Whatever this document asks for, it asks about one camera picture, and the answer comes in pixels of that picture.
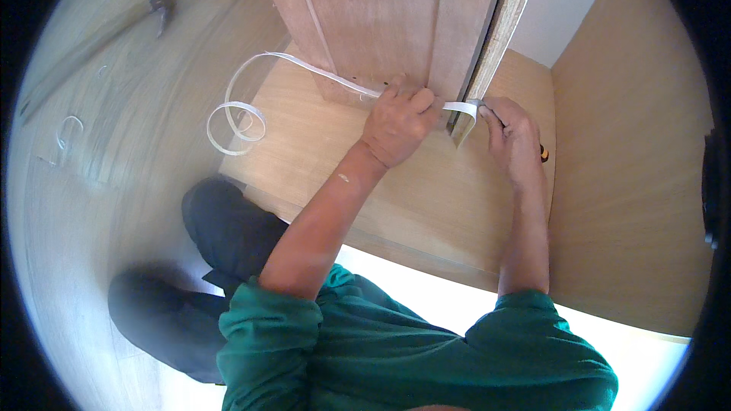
white edge banding tape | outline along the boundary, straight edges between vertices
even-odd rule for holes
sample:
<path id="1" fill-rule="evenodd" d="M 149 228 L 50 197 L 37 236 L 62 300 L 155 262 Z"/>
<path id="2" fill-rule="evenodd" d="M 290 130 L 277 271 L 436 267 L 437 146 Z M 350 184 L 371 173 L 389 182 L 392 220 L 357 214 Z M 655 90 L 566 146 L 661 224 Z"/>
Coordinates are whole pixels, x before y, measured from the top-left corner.
<path id="1" fill-rule="evenodd" d="M 235 84 L 236 80 L 238 79 L 238 76 L 241 75 L 241 72 L 243 72 L 243 69 L 245 69 L 246 66 L 248 66 L 249 63 L 251 63 L 251 61 L 253 61 L 254 59 L 261 57 L 261 56 L 275 56 L 275 57 L 280 57 L 282 59 L 286 59 L 290 62 L 297 64 L 298 66 L 300 66 L 302 68 L 310 70 L 311 72 L 314 72 L 314 73 L 318 73 L 319 75 L 322 75 L 339 84 L 342 84 L 343 86 L 348 87 L 348 88 L 354 90 L 355 92 L 359 92 L 361 95 L 364 95 L 364 96 L 378 98 L 381 95 L 380 92 L 373 91 L 372 89 L 367 89 L 363 86 L 358 86 L 357 84 L 353 83 L 352 81 L 348 81 L 345 78 L 342 78 L 333 73 L 327 72 L 323 69 L 310 65 L 307 62 L 299 60 L 299 59 L 297 59 L 297 57 L 294 57 L 291 54 L 270 53 L 270 52 L 264 52 L 261 54 L 257 54 L 255 56 L 253 56 L 251 59 L 244 62 L 241 65 L 241 67 L 239 67 L 238 70 L 236 70 L 236 73 L 234 73 L 233 77 L 231 78 L 231 81 L 229 81 L 228 87 L 226 88 L 226 94 L 224 96 L 224 103 L 215 107 L 215 109 L 208 116 L 208 121 L 206 122 L 206 134 L 208 135 L 208 140 L 211 142 L 212 145 L 214 145 L 214 147 L 217 150 L 224 153 L 225 155 L 241 156 L 241 155 L 244 155 L 247 152 L 247 150 L 241 150 L 241 151 L 227 150 L 214 139 L 214 136 L 211 133 L 211 118 L 214 117 L 214 114 L 218 110 L 224 109 L 224 111 L 226 113 L 226 120 L 228 121 L 228 124 L 231 127 L 231 130 L 233 131 L 234 135 L 236 135 L 240 140 L 242 140 L 244 142 L 258 142 L 264 138 L 264 134 L 267 131 L 266 119 L 264 118 L 264 114 L 261 113 L 261 111 L 258 108 L 256 108 L 253 105 L 245 104 L 243 102 L 235 102 L 235 101 L 230 100 L 231 91 L 233 90 L 233 85 Z M 248 126 L 246 126 L 243 129 L 239 129 L 233 120 L 233 116 L 231 115 L 231 108 L 239 108 L 241 110 L 246 111 L 250 115 L 250 117 L 249 117 L 250 119 L 251 119 L 251 116 L 255 116 L 256 118 L 258 118 L 259 121 L 261 121 L 262 125 L 263 125 L 262 132 L 258 136 L 253 136 L 253 137 L 249 136 L 249 135 L 244 135 L 243 132 L 246 132 L 251 127 L 251 125 L 254 123 L 254 120 L 251 119 L 251 122 L 249 123 Z M 465 102 L 446 102 L 444 104 L 444 109 L 451 110 L 453 112 L 462 112 L 465 114 L 469 114 L 472 117 L 472 122 L 467 127 L 464 134 L 462 135 L 463 140 L 464 140 L 464 138 L 468 136 L 468 134 L 474 127 L 474 124 L 477 122 L 477 106 L 472 105 L 472 104 L 467 104 Z"/>

man's right hand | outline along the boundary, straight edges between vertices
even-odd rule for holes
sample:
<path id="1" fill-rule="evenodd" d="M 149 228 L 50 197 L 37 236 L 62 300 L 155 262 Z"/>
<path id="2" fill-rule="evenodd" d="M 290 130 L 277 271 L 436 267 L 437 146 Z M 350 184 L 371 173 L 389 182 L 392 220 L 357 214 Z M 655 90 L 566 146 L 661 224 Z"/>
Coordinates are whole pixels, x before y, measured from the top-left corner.
<path id="1" fill-rule="evenodd" d="M 520 105 L 507 97 L 489 97 L 480 116 L 490 129 L 490 154 L 510 178 L 513 187 L 525 191 L 543 188 L 538 126 Z"/>

forearm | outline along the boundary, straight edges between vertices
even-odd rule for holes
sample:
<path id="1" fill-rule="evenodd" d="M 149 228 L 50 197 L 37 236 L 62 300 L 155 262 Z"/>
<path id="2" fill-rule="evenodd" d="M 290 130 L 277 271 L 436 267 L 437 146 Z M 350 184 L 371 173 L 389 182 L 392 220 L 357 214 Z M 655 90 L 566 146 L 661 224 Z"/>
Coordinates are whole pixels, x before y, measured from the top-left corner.
<path id="1" fill-rule="evenodd" d="M 501 258 L 498 295 L 535 289 L 548 293 L 545 186 L 516 190 L 512 232 Z"/>
<path id="2" fill-rule="evenodd" d="M 386 168 L 357 142 L 272 251 L 259 286 L 314 300 L 345 235 Z"/>

hammer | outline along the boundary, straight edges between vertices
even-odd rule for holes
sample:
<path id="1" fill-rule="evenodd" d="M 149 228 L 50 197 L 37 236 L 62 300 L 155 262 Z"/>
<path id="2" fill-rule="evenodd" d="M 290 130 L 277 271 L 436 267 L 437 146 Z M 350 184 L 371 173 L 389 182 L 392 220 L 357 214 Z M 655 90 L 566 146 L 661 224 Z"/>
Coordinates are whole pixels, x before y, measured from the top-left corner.
<path id="1" fill-rule="evenodd" d="M 149 3 L 136 4 L 110 19 L 96 32 L 72 48 L 41 78 L 36 87 L 29 90 L 29 94 L 21 102 L 23 106 L 19 117 L 23 118 L 23 125 L 28 123 L 53 91 L 82 68 L 99 50 L 147 15 L 157 11 L 160 11 L 160 28 L 157 32 L 159 38 L 172 18 L 174 6 L 175 0 L 149 0 Z"/>

wood grain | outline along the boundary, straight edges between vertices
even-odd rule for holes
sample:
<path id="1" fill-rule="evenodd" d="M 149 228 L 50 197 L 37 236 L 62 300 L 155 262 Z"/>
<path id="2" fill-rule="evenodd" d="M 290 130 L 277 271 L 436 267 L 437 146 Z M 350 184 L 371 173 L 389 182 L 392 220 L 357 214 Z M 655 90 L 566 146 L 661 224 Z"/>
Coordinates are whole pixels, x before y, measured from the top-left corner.
<path id="1" fill-rule="evenodd" d="M 383 90 L 407 73 L 447 100 L 471 75 L 495 0 L 274 0 L 303 58 L 321 69 Z M 327 100 L 364 105 L 316 76 Z"/>
<path id="2" fill-rule="evenodd" d="M 138 1 L 61 0 L 19 97 Z M 225 391 L 127 342 L 109 318 L 107 286 L 133 263 L 155 263 L 181 287 L 216 291 L 200 279 L 210 269 L 183 227 L 180 200 L 221 163 L 205 123 L 231 75 L 253 54 L 282 50 L 289 36 L 272 0 L 178 0 L 160 39 L 158 23 L 130 28 L 29 124 L 13 124 L 6 209 L 18 287 L 39 345 L 79 409 L 220 409 Z M 271 65 L 252 66 L 233 97 L 251 101 Z M 83 131 L 71 121 L 60 127 L 69 114 Z M 227 142 L 231 132 L 216 126 Z"/>
<path id="3" fill-rule="evenodd" d="M 551 294 L 689 336 L 710 270 L 703 242 L 699 60 L 669 0 L 596 0 L 553 66 Z"/>
<path id="4" fill-rule="evenodd" d="M 527 2 L 528 0 L 497 1 L 487 38 L 482 44 L 477 64 L 471 74 L 465 98 L 483 98 L 485 96 Z M 457 115 L 451 132 L 455 143 L 460 144 L 464 140 L 463 135 L 470 120 L 466 114 Z"/>
<path id="5" fill-rule="evenodd" d="M 294 44 L 287 51 L 300 54 Z M 548 69 L 510 51 L 498 72 L 491 93 L 522 102 L 538 120 L 545 143 L 553 143 Z M 225 158 L 221 172 L 291 204 L 293 210 L 304 207 L 330 176 L 361 136 L 368 115 L 361 108 L 323 100 L 309 73 L 287 61 L 277 62 L 254 105 L 267 117 L 267 135 L 249 145 L 245 156 Z M 509 184 L 488 156 L 487 139 L 483 122 L 460 150 L 446 133 L 430 134 L 373 191 L 353 224 L 360 236 L 352 233 L 348 244 L 386 259 L 397 256 L 388 245 L 413 251 L 409 258 L 393 260 L 495 290 L 494 279 L 485 274 L 498 270 L 512 200 Z M 552 165 L 546 164 L 550 181 Z M 294 215 L 287 212 L 289 219 Z M 419 257 L 426 259 L 419 263 Z M 440 260 L 454 266 L 434 266 Z"/>

